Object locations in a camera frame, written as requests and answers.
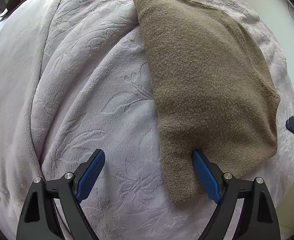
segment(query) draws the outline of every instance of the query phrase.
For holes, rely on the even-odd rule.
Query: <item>blue gripper pad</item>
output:
[[[100,172],[105,164],[105,153],[101,150],[78,182],[76,200],[81,203],[88,198]]]
[[[219,204],[221,196],[219,194],[218,183],[197,151],[192,153],[192,166],[205,188],[208,197],[215,201],[216,204]]]

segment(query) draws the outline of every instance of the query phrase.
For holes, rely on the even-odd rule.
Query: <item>plush blanket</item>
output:
[[[243,1],[197,1],[223,9],[247,29],[281,97],[277,154],[245,176],[263,177],[277,205],[294,179],[294,136],[285,130],[294,115],[286,60]],[[57,179],[101,148],[105,167],[81,204],[101,239],[197,239],[215,204],[206,196],[170,201],[156,123],[132,0],[24,3],[0,22],[0,228],[6,237],[15,238],[34,177]]]

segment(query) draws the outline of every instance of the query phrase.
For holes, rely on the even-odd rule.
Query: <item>brown sweater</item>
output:
[[[277,151],[279,96],[250,34],[224,11],[191,0],[133,0],[158,114],[169,197],[204,193],[191,153],[239,177]]]

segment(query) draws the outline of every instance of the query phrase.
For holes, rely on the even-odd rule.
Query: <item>black cable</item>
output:
[[[287,3],[288,3],[288,11],[289,11],[289,14],[290,14],[291,18],[294,20],[294,18],[292,17],[292,15],[290,13],[290,10],[289,10],[289,2],[287,1]]]

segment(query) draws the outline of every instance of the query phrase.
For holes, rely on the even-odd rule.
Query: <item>metal screw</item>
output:
[[[34,183],[38,183],[38,182],[40,182],[40,181],[41,181],[41,178],[40,178],[40,177],[36,177],[36,178],[33,180]]]
[[[225,177],[225,179],[232,179],[232,174],[227,172],[224,174],[224,177]]]
[[[263,184],[264,180],[260,177],[256,178],[256,181],[259,183],[259,184]]]
[[[71,177],[73,177],[73,174],[71,172],[67,172],[64,177],[65,179],[70,179]]]

